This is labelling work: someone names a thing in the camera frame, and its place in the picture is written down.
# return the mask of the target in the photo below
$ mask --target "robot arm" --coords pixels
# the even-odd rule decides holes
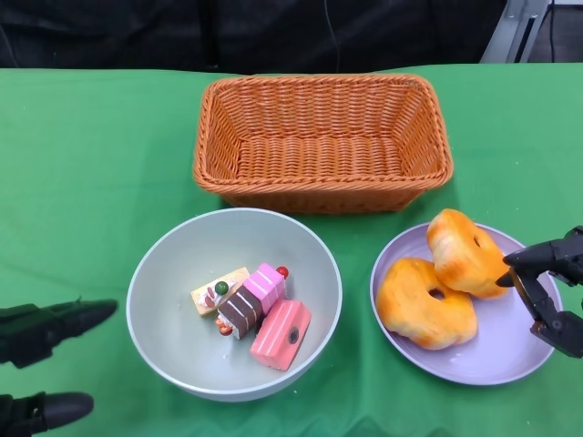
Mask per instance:
[[[569,287],[583,285],[583,226],[554,239],[507,255],[509,272],[497,281],[516,287],[534,319],[530,331],[569,357],[583,358],[583,319],[571,311],[557,311],[555,303],[537,281],[548,271]]]
[[[115,300],[75,301],[46,308],[22,305],[0,310],[0,363],[18,369],[49,358],[62,340],[77,337],[111,316]],[[28,437],[74,422],[93,410],[85,393],[0,395],[0,436]]]

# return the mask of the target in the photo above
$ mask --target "wicker basket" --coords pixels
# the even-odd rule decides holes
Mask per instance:
[[[234,206],[399,210],[453,171],[437,97],[418,76],[224,79],[202,100],[194,179]]]

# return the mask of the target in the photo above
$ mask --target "chocolate cake slice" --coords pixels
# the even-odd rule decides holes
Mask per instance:
[[[219,308],[219,319],[232,327],[237,340],[247,335],[262,314],[261,302],[245,286],[239,287]]]

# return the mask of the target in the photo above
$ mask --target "lavender plate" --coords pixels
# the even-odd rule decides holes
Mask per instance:
[[[432,260],[425,234],[428,223],[398,235],[381,252],[371,276],[371,303],[379,326],[387,339],[409,361],[433,375],[469,385],[496,385],[518,380],[538,369],[553,348],[530,333],[532,318],[515,289],[496,300],[474,299],[478,333],[467,343],[441,351],[426,351],[405,337],[387,330],[374,305],[388,269],[402,257]],[[508,235],[487,226],[487,231],[506,254],[524,246]],[[547,275],[538,279],[558,310],[563,309],[555,282]]]

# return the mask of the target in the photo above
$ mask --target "toy donut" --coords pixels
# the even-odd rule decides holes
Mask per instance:
[[[470,296],[441,283],[433,263],[424,259],[396,261],[387,272],[375,303],[386,329],[424,349],[436,351],[461,344],[477,332]]]
[[[427,230],[434,255],[435,275],[447,287],[477,298],[497,298],[506,293],[496,280],[508,272],[504,255],[492,237],[465,214],[444,209]]]

